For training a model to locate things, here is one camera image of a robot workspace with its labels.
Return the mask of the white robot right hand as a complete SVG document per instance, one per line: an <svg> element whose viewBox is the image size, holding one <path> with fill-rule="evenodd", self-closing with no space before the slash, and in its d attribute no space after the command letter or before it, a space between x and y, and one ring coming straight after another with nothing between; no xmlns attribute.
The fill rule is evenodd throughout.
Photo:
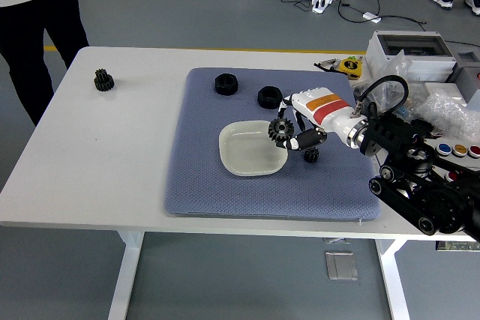
<svg viewBox="0 0 480 320"><path fill-rule="evenodd" d="M368 120L327 88L313 88L285 97L268 135L280 148L302 151L336 133L343 144L359 148Z"/></svg>

